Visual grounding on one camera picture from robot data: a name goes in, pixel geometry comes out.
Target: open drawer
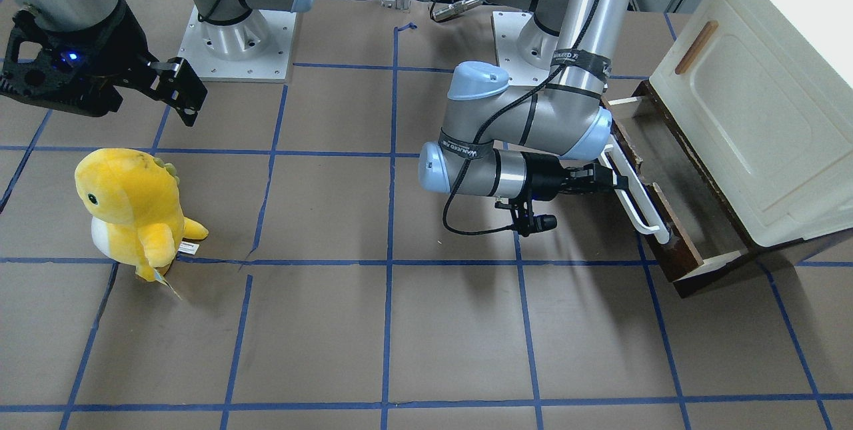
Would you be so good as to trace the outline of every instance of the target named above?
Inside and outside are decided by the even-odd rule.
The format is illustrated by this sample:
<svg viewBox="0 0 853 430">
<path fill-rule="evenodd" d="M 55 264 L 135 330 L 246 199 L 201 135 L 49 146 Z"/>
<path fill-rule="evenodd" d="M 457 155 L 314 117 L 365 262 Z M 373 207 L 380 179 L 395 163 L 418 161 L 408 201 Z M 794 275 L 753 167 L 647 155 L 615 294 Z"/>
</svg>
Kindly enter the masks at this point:
<svg viewBox="0 0 853 430">
<path fill-rule="evenodd" d="M 680 296 L 707 287 L 747 263 L 758 262 L 767 269 L 790 266 L 853 236 L 853 229 L 847 229 L 762 247 L 750 238 L 648 81 L 640 84 L 633 98 L 613 100 L 606 106 L 614 117 L 616 144 L 669 232 L 665 243 L 652 232 L 646 232 L 646 241 Z M 654 227 L 651 221 L 644 223 Z"/>
</svg>

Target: yellow plush head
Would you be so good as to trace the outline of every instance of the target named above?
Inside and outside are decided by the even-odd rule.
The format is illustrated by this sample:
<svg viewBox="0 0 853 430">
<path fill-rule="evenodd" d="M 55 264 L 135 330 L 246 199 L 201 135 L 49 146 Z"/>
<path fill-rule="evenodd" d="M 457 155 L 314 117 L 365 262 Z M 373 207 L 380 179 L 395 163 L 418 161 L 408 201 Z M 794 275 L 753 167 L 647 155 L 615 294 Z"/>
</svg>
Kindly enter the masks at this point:
<svg viewBox="0 0 853 430">
<path fill-rule="evenodd" d="M 103 148 L 77 165 L 74 181 L 77 195 L 95 218 L 140 226 L 179 208 L 173 173 L 174 167 L 167 169 L 142 151 Z"/>
</svg>

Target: plush toy tail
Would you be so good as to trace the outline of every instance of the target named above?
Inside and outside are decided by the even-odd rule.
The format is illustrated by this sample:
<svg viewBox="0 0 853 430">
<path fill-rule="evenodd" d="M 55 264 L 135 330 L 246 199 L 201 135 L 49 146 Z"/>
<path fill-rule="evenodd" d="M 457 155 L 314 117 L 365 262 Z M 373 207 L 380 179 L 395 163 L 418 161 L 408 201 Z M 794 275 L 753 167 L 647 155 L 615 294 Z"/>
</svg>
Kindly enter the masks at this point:
<svg viewBox="0 0 853 430">
<path fill-rule="evenodd" d="M 204 225 L 198 223 L 198 221 L 183 217 L 183 238 L 191 239 L 192 241 L 201 241 L 207 238 L 208 233 Z"/>
</svg>

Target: velcro strap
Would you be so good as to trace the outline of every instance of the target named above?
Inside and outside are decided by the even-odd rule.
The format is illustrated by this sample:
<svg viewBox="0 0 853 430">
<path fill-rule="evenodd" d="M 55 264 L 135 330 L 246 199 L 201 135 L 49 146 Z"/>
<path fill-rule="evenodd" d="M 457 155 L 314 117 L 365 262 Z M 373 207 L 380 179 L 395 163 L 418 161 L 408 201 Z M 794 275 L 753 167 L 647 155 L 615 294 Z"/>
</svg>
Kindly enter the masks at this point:
<svg viewBox="0 0 853 430">
<path fill-rule="evenodd" d="M 610 59 L 578 48 L 562 48 L 554 52 L 551 66 L 566 63 L 570 67 L 580 67 L 601 81 L 610 78 Z"/>
<path fill-rule="evenodd" d="M 441 138 L 438 139 L 438 144 L 441 145 L 444 150 L 452 151 L 452 153 L 456 153 L 466 160 L 482 159 L 482 157 L 485 157 L 494 150 L 494 141 L 487 141 L 486 143 L 479 143 L 475 145 L 447 135 L 447 133 L 444 132 L 444 129 L 441 130 Z"/>
</svg>

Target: wooden handle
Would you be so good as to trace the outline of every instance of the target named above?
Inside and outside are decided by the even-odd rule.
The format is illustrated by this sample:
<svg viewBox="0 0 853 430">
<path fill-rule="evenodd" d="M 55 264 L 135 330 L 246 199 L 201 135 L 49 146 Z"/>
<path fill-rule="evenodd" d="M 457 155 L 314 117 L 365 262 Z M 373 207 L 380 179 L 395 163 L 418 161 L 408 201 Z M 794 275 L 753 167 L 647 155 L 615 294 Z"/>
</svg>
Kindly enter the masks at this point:
<svg viewBox="0 0 853 430">
<path fill-rule="evenodd" d="M 716 32 L 716 29 L 719 26 L 720 24 L 717 23 L 717 20 L 711 20 L 704 24 L 702 31 L 696 35 L 696 40 L 694 40 L 690 48 L 688 48 L 688 52 L 684 54 L 684 57 L 682 57 L 682 61 L 678 62 L 678 66 L 676 66 L 676 75 L 681 75 L 690 69 L 690 66 L 695 62 L 698 54 L 700 54 L 704 46 L 708 44 L 710 36 Z"/>
</svg>

